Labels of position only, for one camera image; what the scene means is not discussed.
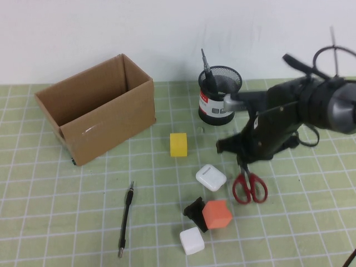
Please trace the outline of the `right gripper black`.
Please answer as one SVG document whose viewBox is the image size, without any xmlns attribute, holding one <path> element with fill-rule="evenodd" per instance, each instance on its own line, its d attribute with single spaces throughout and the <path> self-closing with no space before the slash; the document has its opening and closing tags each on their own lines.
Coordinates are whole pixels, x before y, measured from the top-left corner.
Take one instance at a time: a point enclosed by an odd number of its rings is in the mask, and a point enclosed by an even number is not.
<svg viewBox="0 0 356 267">
<path fill-rule="evenodd" d="M 300 144 L 296 134 L 300 126 L 296 102 L 274 107 L 251 117 L 238 134 L 218 140 L 217 153 L 235 154 L 239 166 L 268 161 Z"/>
</svg>

